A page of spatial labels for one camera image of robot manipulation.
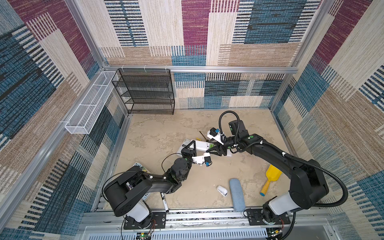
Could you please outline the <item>white remote with green buttons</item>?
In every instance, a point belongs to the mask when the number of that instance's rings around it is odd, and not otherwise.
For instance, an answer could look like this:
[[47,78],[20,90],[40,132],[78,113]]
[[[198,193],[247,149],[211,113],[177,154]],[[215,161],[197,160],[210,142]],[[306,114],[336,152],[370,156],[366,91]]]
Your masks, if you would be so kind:
[[197,151],[206,152],[208,150],[208,142],[196,141]]

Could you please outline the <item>white remote with red buttons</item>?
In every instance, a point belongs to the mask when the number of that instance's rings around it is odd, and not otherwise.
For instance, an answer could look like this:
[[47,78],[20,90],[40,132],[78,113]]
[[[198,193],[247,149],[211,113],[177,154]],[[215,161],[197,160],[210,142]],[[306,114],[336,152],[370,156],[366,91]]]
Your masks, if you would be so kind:
[[177,151],[178,154],[181,155],[181,151],[184,147],[186,147],[189,143],[191,142],[191,140],[189,139],[185,139],[184,142],[182,143],[182,145],[179,147],[179,150]]

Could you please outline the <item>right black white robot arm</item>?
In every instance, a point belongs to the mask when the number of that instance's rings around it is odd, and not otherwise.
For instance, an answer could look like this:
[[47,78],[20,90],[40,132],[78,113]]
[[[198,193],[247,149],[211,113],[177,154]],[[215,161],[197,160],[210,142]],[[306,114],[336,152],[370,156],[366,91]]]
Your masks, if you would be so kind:
[[308,210],[329,193],[324,172],[318,169],[318,162],[310,160],[303,164],[292,160],[291,155],[263,137],[257,134],[249,135],[242,121],[239,124],[232,121],[229,126],[233,134],[231,137],[223,137],[216,128],[207,132],[207,137],[216,141],[215,146],[210,149],[211,152],[216,151],[216,154],[221,156],[226,154],[227,150],[239,147],[250,155],[267,161],[291,180],[287,193],[274,197],[263,205],[262,216],[266,224],[274,224],[288,211]]

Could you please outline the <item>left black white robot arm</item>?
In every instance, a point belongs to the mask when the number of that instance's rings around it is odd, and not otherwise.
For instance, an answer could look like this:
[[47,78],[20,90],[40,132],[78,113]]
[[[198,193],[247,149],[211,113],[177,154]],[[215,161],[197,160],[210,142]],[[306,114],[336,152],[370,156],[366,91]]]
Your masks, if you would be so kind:
[[163,175],[152,175],[133,166],[103,187],[104,198],[116,217],[128,217],[145,227],[152,220],[152,212],[143,196],[147,193],[172,194],[178,190],[187,179],[196,155],[196,142],[191,141]]

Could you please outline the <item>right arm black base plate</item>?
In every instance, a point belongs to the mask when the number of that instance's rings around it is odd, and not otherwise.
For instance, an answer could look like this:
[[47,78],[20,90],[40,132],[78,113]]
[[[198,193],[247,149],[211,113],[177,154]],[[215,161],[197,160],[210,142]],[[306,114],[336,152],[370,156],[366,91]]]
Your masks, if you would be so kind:
[[267,222],[261,213],[262,209],[245,209],[244,216],[248,219],[250,226],[272,226],[290,225],[291,220],[288,214],[280,215],[275,222]]

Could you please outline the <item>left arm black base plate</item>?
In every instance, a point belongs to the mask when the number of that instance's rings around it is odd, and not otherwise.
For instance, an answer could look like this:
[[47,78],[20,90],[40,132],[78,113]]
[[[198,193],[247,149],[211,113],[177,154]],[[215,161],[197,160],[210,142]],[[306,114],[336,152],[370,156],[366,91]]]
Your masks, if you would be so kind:
[[126,217],[123,225],[124,230],[139,230],[139,229],[164,229],[166,226],[167,212],[151,212],[143,221],[137,222],[132,217]]

